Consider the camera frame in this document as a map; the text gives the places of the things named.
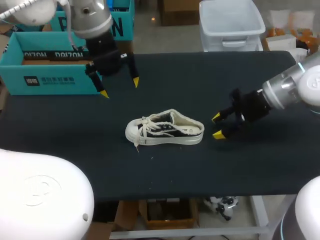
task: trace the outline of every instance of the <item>canvas shoe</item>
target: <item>canvas shoe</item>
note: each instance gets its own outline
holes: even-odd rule
[[[194,145],[201,142],[205,126],[180,112],[170,109],[129,122],[125,129],[126,138],[138,145],[182,144]]]

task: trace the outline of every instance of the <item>shoelace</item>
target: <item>shoelace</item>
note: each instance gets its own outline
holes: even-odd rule
[[[161,127],[156,125],[153,121],[151,121],[149,116],[147,116],[147,117],[143,116],[142,119],[139,120],[136,124],[142,125],[142,127],[139,128],[139,132],[136,135],[135,140],[134,140],[134,146],[136,147],[137,151],[139,152],[138,146],[139,146],[140,137],[143,137],[144,141],[146,141],[147,140],[147,131],[161,129]]]

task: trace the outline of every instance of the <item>white plastic bin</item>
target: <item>white plastic bin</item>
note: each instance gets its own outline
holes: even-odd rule
[[[199,4],[205,52],[256,51],[265,23],[252,0],[205,0]]]

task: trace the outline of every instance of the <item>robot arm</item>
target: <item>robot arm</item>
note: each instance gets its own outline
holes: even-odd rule
[[[268,115],[271,109],[282,110],[299,101],[320,117],[320,52],[264,82],[260,90],[242,95],[235,89],[230,96],[232,106],[219,111],[212,121],[221,122],[235,113],[236,122],[214,133],[217,140],[230,137],[244,125]]]

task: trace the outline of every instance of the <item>black tablecloth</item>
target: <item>black tablecloth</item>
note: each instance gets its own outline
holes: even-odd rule
[[[229,93],[261,88],[294,64],[287,52],[172,53],[136,56],[137,89],[124,68],[104,80],[110,99],[10,96],[0,116],[0,148],[54,155],[89,178],[98,200],[296,194],[320,175],[320,122],[302,104],[273,110],[226,141],[211,118]],[[205,125],[201,143],[139,146],[129,121],[168,109]]]

